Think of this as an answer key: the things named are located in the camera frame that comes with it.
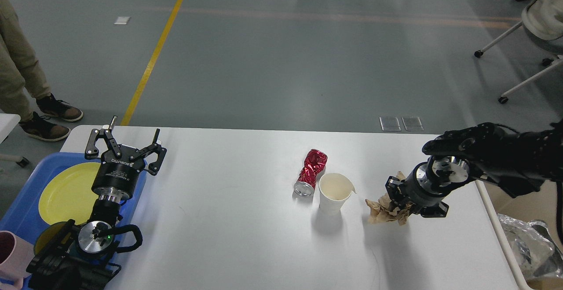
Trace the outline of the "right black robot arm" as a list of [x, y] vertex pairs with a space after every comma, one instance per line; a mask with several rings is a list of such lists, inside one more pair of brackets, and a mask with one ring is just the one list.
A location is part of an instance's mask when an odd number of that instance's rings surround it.
[[519, 133], [495, 123], [449, 130], [423, 145], [428, 160], [406, 179], [388, 178], [387, 210], [399, 220], [411, 214], [443, 218], [449, 209], [444, 198], [475, 180], [511, 198], [539, 192], [550, 180], [556, 184], [556, 232], [562, 238], [562, 133], [561, 122], [542, 132]]

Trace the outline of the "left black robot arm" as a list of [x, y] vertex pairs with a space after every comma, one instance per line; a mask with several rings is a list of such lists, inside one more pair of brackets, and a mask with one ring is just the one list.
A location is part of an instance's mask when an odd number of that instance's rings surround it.
[[135, 148], [119, 144], [110, 124], [93, 129], [84, 157], [101, 162], [91, 190], [97, 199], [83, 223], [70, 219], [52, 224], [54, 235], [36, 250], [27, 266], [28, 286], [33, 290], [103, 290], [121, 271], [111, 262], [114, 255], [137, 250], [143, 243], [135, 224], [122, 224], [121, 206], [133, 198], [139, 176], [155, 176], [161, 169], [167, 149], [159, 141], [156, 129], [151, 144]]

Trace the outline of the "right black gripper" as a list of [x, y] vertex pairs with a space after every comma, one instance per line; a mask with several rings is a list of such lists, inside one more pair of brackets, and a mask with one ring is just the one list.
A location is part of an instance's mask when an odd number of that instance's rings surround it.
[[449, 206], [442, 201], [444, 194], [431, 189], [427, 170], [428, 163], [421, 162], [403, 181], [389, 176], [385, 184], [388, 197], [390, 201], [398, 202], [401, 209], [408, 209], [410, 214], [424, 218], [444, 218]]

